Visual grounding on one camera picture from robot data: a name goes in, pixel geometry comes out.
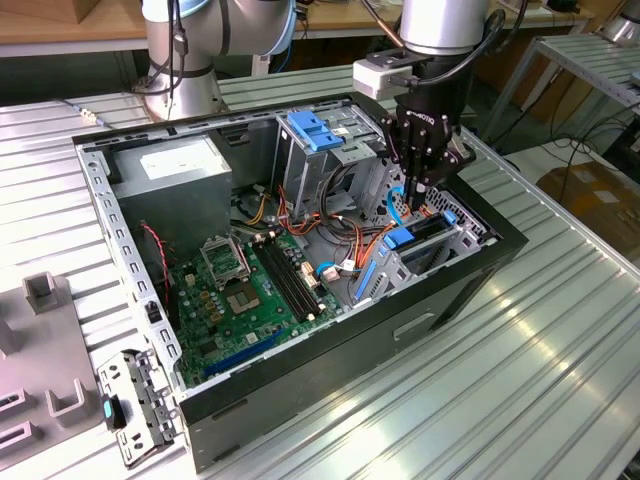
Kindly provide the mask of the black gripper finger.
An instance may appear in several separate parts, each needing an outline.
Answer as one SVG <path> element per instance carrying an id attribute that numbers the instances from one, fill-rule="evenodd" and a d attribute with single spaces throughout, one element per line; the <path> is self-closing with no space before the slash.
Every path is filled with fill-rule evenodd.
<path id="1" fill-rule="evenodd" d="M 437 154 L 427 156 L 414 192 L 414 208 L 426 199 L 426 194 L 435 185 L 455 176 L 468 164 L 476 160 L 476 152 L 463 141 L 459 132 L 454 132 L 447 145 Z"/>
<path id="2" fill-rule="evenodd" d="M 411 123 L 387 114 L 381 119 L 381 128 L 391 160 L 400 167 L 404 175 L 404 201 L 408 206 L 419 206 L 416 150 L 412 143 Z"/>

